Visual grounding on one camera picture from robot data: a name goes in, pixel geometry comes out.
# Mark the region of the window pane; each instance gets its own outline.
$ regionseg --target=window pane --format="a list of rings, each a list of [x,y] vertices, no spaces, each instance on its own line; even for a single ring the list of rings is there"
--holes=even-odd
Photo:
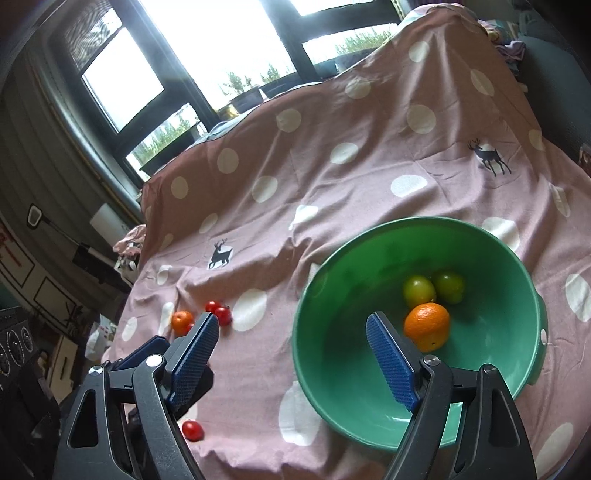
[[[366,4],[372,0],[291,0],[300,15],[313,14],[327,8],[342,7],[351,4]]]
[[[325,35],[304,43],[304,49],[312,63],[316,64],[320,76],[325,77],[328,75],[323,75],[321,69],[329,72],[327,63],[331,64],[334,74],[348,69],[384,43],[396,32],[396,27],[396,24],[377,25]]]
[[[82,78],[117,131],[164,90],[126,28],[100,52]]]
[[[64,39],[72,60],[82,70],[103,43],[121,27],[115,10],[105,0],[90,0]]]
[[[258,0],[141,1],[216,110],[249,90],[233,104],[255,106],[257,86],[295,71]]]
[[[197,118],[197,113],[195,113],[193,107],[188,103],[183,105],[178,112],[168,117],[142,143],[135,147],[133,152],[127,156],[127,161],[140,177],[148,180],[149,176],[142,172],[140,168],[198,122],[199,118]],[[198,124],[197,131],[199,135],[207,133],[201,123]]]

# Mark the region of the green tomato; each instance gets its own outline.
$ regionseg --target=green tomato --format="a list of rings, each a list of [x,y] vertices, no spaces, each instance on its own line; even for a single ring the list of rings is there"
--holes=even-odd
[[[415,308],[422,303],[435,301],[437,294],[435,287],[427,277],[413,275],[404,282],[402,294],[409,308]]]
[[[440,270],[433,274],[433,284],[437,295],[444,301],[455,304],[464,298],[466,282],[461,275],[450,270]]]

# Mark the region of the black speaker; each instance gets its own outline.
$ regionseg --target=black speaker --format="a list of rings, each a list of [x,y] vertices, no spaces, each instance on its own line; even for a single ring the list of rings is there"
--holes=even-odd
[[[37,365],[20,307],[0,310],[0,478],[48,480],[59,442],[60,409]]]

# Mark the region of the green plastic basin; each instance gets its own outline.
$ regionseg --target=green plastic basin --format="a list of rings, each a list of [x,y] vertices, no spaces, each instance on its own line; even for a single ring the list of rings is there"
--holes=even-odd
[[[544,362],[544,302],[525,267],[500,240],[469,223],[407,218],[373,228],[337,250],[302,295],[293,327],[295,371],[316,411],[366,445],[396,450],[410,413],[397,403],[365,337],[382,310],[402,332],[402,282],[450,268],[466,279],[448,308],[450,338],[433,352],[451,367],[496,365],[515,398]],[[441,446],[455,442],[461,406],[451,406]]]

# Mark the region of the black deer silhouette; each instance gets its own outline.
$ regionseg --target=black deer silhouette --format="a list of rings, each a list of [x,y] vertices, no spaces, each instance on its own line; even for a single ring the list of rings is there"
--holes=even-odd
[[[213,266],[217,262],[222,262],[222,266],[224,266],[228,263],[230,254],[232,253],[232,249],[227,250],[225,252],[220,252],[221,248],[223,247],[223,244],[226,243],[226,240],[227,240],[227,238],[225,238],[224,240],[215,244],[216,249],[213,252],[211,260],[209,261],[209,266],[208,266],[209,269],[213,268]]]
[[[505,169],[503,168],[503,165],[506,167],[506,169],[509,171],[509,173],[511,173],[511,169],[509,168],[509,165],[507,165],[505,162],[503,162],[501,160],[501,157],[499,156],[499,152],[497,152],[496,149],[494,150],[483,150],[480,147],[480,140],[477,138],[476,141],[474,142],[474,145],[472,145],[472,142],[468,143],[468,148],[470,150],[473,150],[474,153],[476,154],[476,156],[478,158],[480,158],[482,164],[488,168],[488,170],[490,170],[491,172],[493,172],[494,176],[496,177],[496,172],[495,169],[492,168],[491,165],[491,160],[494,160],[498,166],[501,167],[501,171],[503,172],[503,175],[505,174]]]

